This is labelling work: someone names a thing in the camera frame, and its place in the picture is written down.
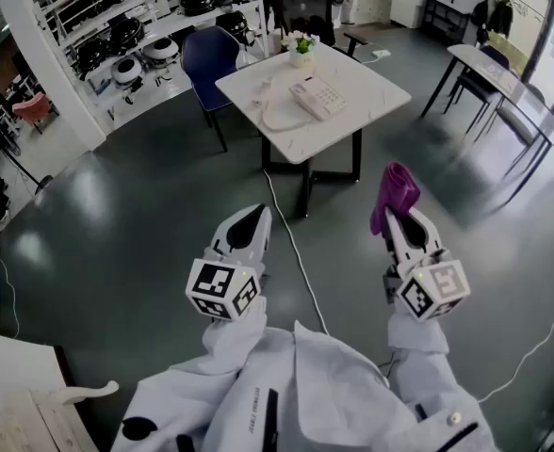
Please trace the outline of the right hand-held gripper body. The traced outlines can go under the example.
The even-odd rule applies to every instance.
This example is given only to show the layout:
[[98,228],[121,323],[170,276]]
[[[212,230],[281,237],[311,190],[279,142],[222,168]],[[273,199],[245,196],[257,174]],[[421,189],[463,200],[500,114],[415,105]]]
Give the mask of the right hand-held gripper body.
[[412,262],[409,269],[390,266],[383,285],[386,300],[400,303],[417,322],[448,314],[471,293],[461,261],[447,248]]

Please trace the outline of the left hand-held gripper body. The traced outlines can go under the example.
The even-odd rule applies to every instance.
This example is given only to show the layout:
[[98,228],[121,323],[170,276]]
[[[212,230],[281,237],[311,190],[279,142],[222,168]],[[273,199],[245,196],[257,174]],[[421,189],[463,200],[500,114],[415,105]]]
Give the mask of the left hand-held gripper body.
[[213,238],[204,257],[193,261],[186,296],[196,311],[212,318],[240,321],[261,295],[266,239],[243,249]]

